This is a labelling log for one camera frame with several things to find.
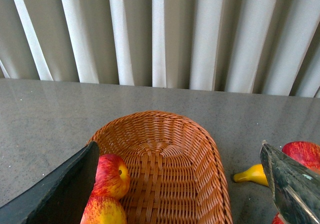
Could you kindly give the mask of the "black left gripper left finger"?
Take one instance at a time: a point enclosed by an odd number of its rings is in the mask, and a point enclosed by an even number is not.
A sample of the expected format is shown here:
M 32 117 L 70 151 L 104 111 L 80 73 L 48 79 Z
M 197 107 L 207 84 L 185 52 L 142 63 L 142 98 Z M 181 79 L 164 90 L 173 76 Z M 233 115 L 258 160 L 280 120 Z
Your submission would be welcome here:
M 1 223 L 80 223 L 95 183 L 99 147 L 90 142 L 2 206 Z

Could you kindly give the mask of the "worn left gripper right finger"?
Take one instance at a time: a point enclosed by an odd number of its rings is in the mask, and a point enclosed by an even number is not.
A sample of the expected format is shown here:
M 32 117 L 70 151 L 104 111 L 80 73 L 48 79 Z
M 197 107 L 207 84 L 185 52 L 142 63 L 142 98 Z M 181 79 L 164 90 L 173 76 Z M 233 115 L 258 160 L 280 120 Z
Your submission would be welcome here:
M 273 201 L 284 223 L 319 223 L 319 173 L 303 166 L 265 140 L 260 159 Z

